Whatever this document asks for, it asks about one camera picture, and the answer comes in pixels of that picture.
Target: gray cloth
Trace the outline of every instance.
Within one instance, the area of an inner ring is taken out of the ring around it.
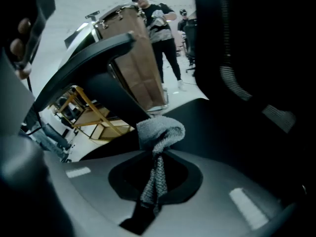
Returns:
[[[182,123],[163,116],[150,118],[137,124],[141,150],[153,152],[153,168],[141,196],[141,206],[153,207],[154,214],[159,212],[158,198],[167,193],[167,183],[161,153],[167,147],[182,140],[185,128]]]

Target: finger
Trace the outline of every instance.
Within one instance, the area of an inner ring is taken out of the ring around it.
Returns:
[[[25,53],[25,45],[20,39],[15,39],[10,44],[10,51],[17,56],[19,60],[22,60]]]
[[[24,80],[24,79],[29,77],[31,71],[32,71],[32,67],[31,66],[27,66],[23,70],[16,70],[15,74],[18,76],[19,79]]]
[[[28,18],[24,18],[20,21],[18,25],[18,32],[20,34],[28,34],[31,29],[31,22]]]

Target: black hole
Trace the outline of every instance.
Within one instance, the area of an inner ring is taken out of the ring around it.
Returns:
[[[184,183],[188,177],[188,170],[183,164],[177,162],[168,155],[162,154],[162,158],[167,187],[168,191],[170,192]],[[140,193],[142,193],[149,180],[152,167],[153,157],[152,154],[148,154],[132,166],[129,166],[125,169],[123,174],[124,180],[136,188]]]

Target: man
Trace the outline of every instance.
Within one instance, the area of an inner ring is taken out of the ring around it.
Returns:
[[[182,20],[178,23],[178,31],[179,34],[182,35],[182,33],[184,32],[183,28],[188,23],[187,11],[185,9],[180,10],[180,15],[182,16]]]
[[[142,8],[147,17],[146,27],[153,45],[162,87],[164,87],[162,71],[162,53],[164,53],[178,80],[179,89],[185,91],[183,81],[181,80],[180,68],[177,62],[176,45],[171,29],[167,23],[167,20],[175,20],[177,18],[176,13],[164,3],[156,5],[150,4],[148,0],[132,1],[136,2],[138,6]]]
[[[180,10],[180,15],[182,16],[182,20],[178,23],[178,33],[182,36],[184,33],[184,27],[188,24],[187,11],[185,9]],[[188,39],[185,37],[184,41],[186,42],[186,48],[188,50]],[[189,57],[190,66],[193,65],[193,59]]]

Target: white floor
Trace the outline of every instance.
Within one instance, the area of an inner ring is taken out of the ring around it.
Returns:
[[[163,110],[162,113],[166,113],[178,106],[181,106],[197,98],[206,99],[206,96],[200,91],[200,89],[196,85],[195,78],[192,76],[193,71],[188,71],[188,73],[186,73],[186,69],[189,68],[188,59],[184,56],[177,57],[177,59],[181,70],[181,77],[183,82],[185,83],[187,91],[180,91],[178,89],[177,79],[172,71],[170,64],[164,57],[163,78],[164,85],[168,89],[169,104],[168,108]],[[84,127],[84,131],[87,134],[90,134],[93,131],[93,129],[93,125]],[[68,141],[75,145],[72,149],[70,149],[71,153],[69,155],[69,159],[71,159],[72,161],[79,161],[83,156],[104,144],[102,142],[91,141],[87,138],[87,136],[85,136],[82,133],[79,133],[76,137],[74,137],[74,133],[71,132],[66,138]]]

